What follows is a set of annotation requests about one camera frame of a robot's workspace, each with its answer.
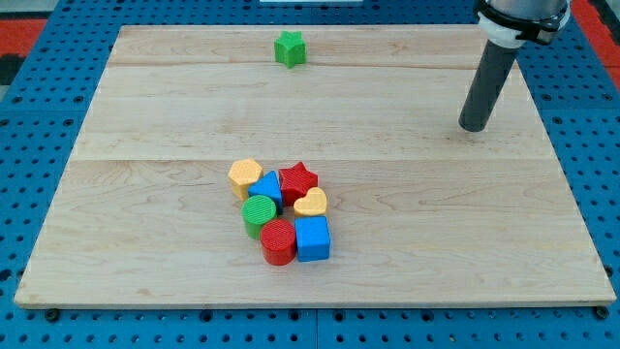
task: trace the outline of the green block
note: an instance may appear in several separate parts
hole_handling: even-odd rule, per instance
[[[259,239],[263,225],[276,217],[275,203],[265,195],[253,196],[243,204],[241,215],[248,236]]]
[[[283,31],[273,45],[276,62],[283,63],[287,68],[306,62],[306,43],[301,39],[301,32]]]

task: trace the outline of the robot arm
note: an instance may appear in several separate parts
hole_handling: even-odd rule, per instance
[[[571,0],[476,0],[474,12],[488,37],[459,124],[482,131],[527,41],[549,45],[571,17]]]

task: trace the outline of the wooden surface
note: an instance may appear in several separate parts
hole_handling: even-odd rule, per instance
[[[15,300],[29,308],[607,304],[613,290],[518,68],[486,132],[457,118],[474,26],[125,27]],[[328,261],[276,268],[227,179],[303,160]]]

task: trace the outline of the blue pegboard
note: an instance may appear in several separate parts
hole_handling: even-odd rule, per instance
[[[228,311],[17,308],[20,274],[122,24],[473,23],[471,1],[61,0],[0,103],[0,348],[620,347],[620,307]],[[612,284],[620,274],[620,98],[577,25],[518,58]]]

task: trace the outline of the toy block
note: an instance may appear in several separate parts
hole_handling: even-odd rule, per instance
[[[254,159],[238,160],[229,170],[232,192],[241,201],[248,200],[248,188],[263,176],[263,167]]]
[[[325,216],[297,218],[294,229],[297,237],[297,258],[300,262],[329,258],[331,239]]]
[[[306,43],[301,39],[301,32],[283,31],[273,47],[275,61],[283,63],[289,69],[306,62]]]
[[[282,192],[280,191],[280,183],[278,182],[278,175],[275,171],[271,171],[263,178],[259,179],[259,181],[252,184],[248,189],[248,195],[250,197],[265,195],[273,200],[277,213],[282,214]]]
[[[275,203],[265,195],[257,195],[243,203],[241,215],[248,237],[259,239],[263,226],[276,217]]]
[[[319,186],[319,177],[306,170],[302,162],[278,173],[284,206],[292,206],[297,199],[306,196],[310,188]]]
[[[284,266],[295,258],[295,227],[286,219],[277,218],[263,226],[261,245],[264,259],[273,266]]]
[[[327,214],[327,195],[319,187],[310,188],[303,198],[293,204],[295,217],[311,217]]]

